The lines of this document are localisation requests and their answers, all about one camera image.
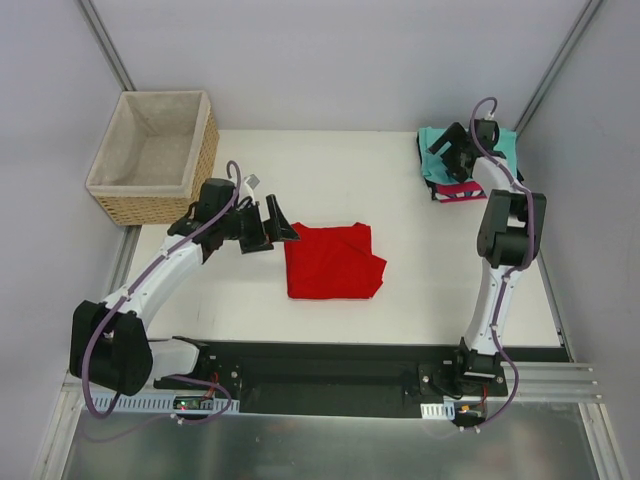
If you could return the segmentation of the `pink t shirt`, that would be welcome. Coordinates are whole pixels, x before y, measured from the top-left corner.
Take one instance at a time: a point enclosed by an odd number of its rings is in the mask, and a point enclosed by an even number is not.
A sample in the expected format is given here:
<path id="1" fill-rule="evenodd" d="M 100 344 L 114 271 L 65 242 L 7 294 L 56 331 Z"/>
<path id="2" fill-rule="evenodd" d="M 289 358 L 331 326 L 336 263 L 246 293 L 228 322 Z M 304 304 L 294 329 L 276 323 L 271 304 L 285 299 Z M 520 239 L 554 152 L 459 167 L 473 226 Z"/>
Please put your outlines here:
<path id="1" fill-rule="evenodd" d="M 456 203 L 483 199 L 486 197 L 476 182 L 456 183 L 452 185 L 428 184 L 433 200 L 440 203 Z"/>

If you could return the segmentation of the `red t shirt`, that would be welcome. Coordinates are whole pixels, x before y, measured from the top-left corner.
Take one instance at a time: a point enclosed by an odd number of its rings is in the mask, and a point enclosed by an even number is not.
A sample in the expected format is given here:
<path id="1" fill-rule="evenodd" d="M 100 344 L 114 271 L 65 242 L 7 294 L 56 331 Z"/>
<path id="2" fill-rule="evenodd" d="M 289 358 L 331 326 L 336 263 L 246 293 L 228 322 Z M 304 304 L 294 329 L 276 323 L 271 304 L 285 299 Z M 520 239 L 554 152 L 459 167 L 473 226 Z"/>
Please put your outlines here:
<path id="1" fill-rule="evenodd" d="M 297 241 L 284 245 L 287 294 L 295 300 L 361 300 L 383 285 L 387 261 L 372 251 L 372 229 L 293 224 Z"/>

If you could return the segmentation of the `teal t shirt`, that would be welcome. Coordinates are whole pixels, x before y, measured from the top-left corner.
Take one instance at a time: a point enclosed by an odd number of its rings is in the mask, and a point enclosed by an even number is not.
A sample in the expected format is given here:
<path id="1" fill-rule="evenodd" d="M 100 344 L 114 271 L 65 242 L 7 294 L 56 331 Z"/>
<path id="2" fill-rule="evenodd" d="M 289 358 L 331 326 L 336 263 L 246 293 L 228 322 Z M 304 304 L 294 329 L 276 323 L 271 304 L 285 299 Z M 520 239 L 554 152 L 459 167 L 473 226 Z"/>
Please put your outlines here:
<path id="1" fill-rule="evenodd" d="M 443 153 L 449 144 L 446 144 L 437 154 L 429 152 L 431 145 L 445 132 L 443 128 L 424 127 L 417 131 L 418 149 L 421 160 L 421 171 L 423 177 L 440 185 L 456 185 L 457 182 L 447 173 L 440 154 Z M 500 138 L 495 147 L 506 157 L 511 173 L 517 175 L 517 154 L 516 154 L 517 133 L 512 130 L 500 129 Z"/>

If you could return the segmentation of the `wicker basket with cloth liner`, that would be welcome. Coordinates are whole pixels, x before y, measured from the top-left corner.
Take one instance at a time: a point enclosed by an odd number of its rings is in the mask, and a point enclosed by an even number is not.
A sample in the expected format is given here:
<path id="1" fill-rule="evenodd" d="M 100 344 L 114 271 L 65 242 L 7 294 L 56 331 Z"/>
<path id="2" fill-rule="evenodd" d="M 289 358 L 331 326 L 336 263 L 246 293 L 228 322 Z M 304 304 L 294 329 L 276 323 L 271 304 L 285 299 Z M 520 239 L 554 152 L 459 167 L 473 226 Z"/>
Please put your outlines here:
<path id="1" fill-rule="evenodd" d="M 121 94 L 86 180 L 118 226 L 170 224 L 214 170 L 219 131 L 208 94 Z"/>

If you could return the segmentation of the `black t shirt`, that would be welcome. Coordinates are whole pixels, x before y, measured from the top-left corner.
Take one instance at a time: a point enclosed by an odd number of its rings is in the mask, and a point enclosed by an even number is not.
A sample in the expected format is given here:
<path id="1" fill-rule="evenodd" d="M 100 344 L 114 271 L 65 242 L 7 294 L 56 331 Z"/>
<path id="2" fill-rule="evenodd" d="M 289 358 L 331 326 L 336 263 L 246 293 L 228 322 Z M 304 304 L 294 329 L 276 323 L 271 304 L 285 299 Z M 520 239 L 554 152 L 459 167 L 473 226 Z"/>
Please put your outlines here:
<path id="1" fill-rule="evenodd" d="M 501 157 L 503 157 L 503 158 L 505 158 L 505 159 L 506 159 L 505 155 L 504 155 L 502 152 L 499 152 L 499 151 L 497 151 L 497 150 L 494 152 L 494 155 L 495 155 L 496 157 L 501 156 Z M 523 181 L 523 180 L 524 180 L 524 178 L 523 178 L 522 174 L 521 174 L 521 173 L 519 172 L 519 170 L 518 170 L 518 167 L 517 167 L 517 175 L 516 175 L 515 177 L 516 177 L 519 181 Z M 423 177 L 423 179 L 424 179 L 424 182 L 426 183 L 427 187 L 428 187 L 428 184 L 429 184 L 429 183 L 432 183 L 432 182 L 430 182 L 430 181 L 426 180 L 424 177 Z"/>

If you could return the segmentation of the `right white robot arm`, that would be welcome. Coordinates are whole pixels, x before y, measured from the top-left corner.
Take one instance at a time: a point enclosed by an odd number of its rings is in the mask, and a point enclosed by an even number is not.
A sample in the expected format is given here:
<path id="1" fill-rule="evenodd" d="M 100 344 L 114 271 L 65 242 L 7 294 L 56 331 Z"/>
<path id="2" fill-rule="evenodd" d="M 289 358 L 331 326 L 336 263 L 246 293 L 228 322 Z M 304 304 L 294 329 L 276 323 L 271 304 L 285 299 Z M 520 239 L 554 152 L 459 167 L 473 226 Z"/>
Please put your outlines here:
<path id="1" fill-rule="evenodd" d="M 429 375 L 432 390 L 454 399 L 480 395 L 503 376 L 507 311 L 519 278 L 538 254 L 544 226 L 546 197 L 511 171 L 495 149 L 498 140 L 496 121 L 474 119 L 467 128 L 451 124 L 428 147 L 454 180 L 472 180 L 487 196 L 476 240 L 482 278 L 472 319 L 452 362 Z"/>

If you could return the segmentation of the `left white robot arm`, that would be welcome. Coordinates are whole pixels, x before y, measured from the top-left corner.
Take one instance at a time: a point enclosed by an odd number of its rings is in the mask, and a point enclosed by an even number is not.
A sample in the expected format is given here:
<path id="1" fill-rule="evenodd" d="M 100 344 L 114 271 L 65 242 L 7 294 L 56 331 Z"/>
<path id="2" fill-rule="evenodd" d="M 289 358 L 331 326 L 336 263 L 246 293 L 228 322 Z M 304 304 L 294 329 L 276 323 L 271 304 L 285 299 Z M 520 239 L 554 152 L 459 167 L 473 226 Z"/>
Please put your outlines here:
<path id="1" fill-rule="evenodd" d="M 275 195 L 263 203 L 254 179 L 240 183 L 211 178 L 199 198 L 167 230 L 156 256 L 133 281 L 99 302 L 79 304 L 72 320 L 70 373 L 91 385 L 133 396 L 150 380 L 177 376 L 188 388 L 204 387 L 211 377 L 204 343 L 186 337 L 152 341 L 147 330 L 173 292 L 227 241 L 242 253 L 270 251 L 277 242 L 299 236 Z M 263 219 L 261 206 L 269 217 Z"/>

